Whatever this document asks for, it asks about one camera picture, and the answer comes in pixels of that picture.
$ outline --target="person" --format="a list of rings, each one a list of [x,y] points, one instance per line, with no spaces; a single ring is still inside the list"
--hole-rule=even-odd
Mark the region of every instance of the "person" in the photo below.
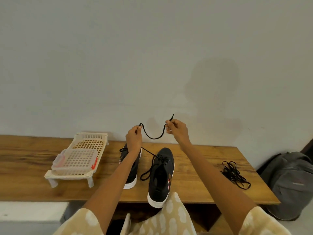
[[[224,177],[194,147],[183,122],[166,121],[166,132],[177,140],[181,150],[190,159],[195,171],[209,191],[217,207],[234,234],[288,235],[290,232],[273,217],[265,213],[236,185]],[[98,188],[92,197],[54,235],[106,234],[119,202],[133,163],[142,146],[141,126],[134,126],[126,135],[128,154],[114,173]],[[170,192],[163,209],[146,221],[131,224],[127,214],[123,235],[137,234],[196,234],[190,216],[175,192]]]

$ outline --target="black shoelace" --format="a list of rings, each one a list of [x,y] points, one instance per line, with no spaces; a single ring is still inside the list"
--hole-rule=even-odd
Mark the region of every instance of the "black shoelace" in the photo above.
[[[163,127],[163,132],[162,132],[162,134],[161,134],[160,137],[151,138],[151,137],[147,134],[147,132],[146,132],[146,130],[145,130],[145,127],[143,126],[143,123],[140,123],[140,124],[139,124],[139,126],[141,126],[141,125],[142,125],[142,128],[143,128],[143,131],[145,132],[145,134],[146,134],[146,135],[148,136],[148,138],[150,138],[150,139],[159,139],[159,138],[161,138],[161,137],[163,136],[163,134],[164,134],[165,126],[166,126],[166,124],[165,124],[164,127]],[[162,155],[154,155],[152,152],[148,151],[147,149],[145,149],[145,148],[143,148],[143,147],[141,147],[141,148],[142,148],[143,150],[146,150],[146,151],[147,151],[148,153],[150,153],[151,155],[153,155],[152,163],[151,163],[150,169],[147,170],[145,173],[143,173],[143,174],[140,176],[140,180],[144,181],[144,180],[148,180],[148,179],[150,178],[150,176],[151,176],[151,170],[152,170],[153,166],[155,166],[155,165],[153,165],[153,162],[154,162],[154,159],[155,159],[155,158],[158,158],[159,160],[161,160],[161,163],[164,164],[164,165],[166,165],[167,162],[170,161],[170,159],[168,159],[168,158],[166,158],[166,157],[163,157]],[[120,152],[124,152],[124,151],[126,151],[126,150],[128,150],[128,149],[127,149],[127,148],[122,148],[122,149],[120,149],[119,151],[120,151]],[[149,173],[148,177],[145,178],[145,179],[143,179],[142,177],[143,177],[144,175],[148,174],[148,173]]]
[[[251,187],[251,183],[248,182],[246,180],[246,178],[244,178],[242,175],[240,175],[240,171],[237,170],[237,164],[233,161],[231,162],[222,162],[223,166],[225,167],[223,171],[221,171],[221,173],[227,178],[229,179],[231,182],[233,182],[234,184],[236,184],[239,188],[241,189],[249,189]],[[240,183],[242,186],[243,183],[247,183],[248,184],[248,188],[244,188],[241,187],[238,183]]]

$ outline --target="backpack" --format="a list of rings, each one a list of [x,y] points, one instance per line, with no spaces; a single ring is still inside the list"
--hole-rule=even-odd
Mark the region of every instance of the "backpack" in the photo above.
[[[278,154],[258,170],[261,178],[280,200],[266,205],[279,220],[296,220],[313,198],[313,165],[300,152]]]

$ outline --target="basket leg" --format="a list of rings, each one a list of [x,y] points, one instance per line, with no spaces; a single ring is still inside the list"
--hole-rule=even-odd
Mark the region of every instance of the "basket leg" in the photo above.
[[[51,185],[52,188],[57,187],[58,183],[57,183],[56,180],[54,180],[54,179],[48,179],[48,181],[49,181],[49,183],[50,183],[50,185]]]
[[[91,177],[91,178],[88,178],[87,181],[88,181],[88,186],[89,186],[89,188],[91,188],[91,187],[93,187],[93,186],[95,185],[95,184],[94,184],[94,181],[92,180],[92,177]]]

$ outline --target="beige shirt with white spots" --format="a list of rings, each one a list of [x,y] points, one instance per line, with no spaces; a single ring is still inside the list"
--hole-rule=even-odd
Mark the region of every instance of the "beige shirt with white spots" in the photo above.
[[[103,235],[96,216],[88,209],[78,210],[61,225],[54,235]],[[171,193],[162,210],[155,216],[131,223],[127,214],[120,235],[196,235],[190,216],[176,192]],[[291,235],[273,217],[260,207],[253,208],[246,216],[240,235]]]

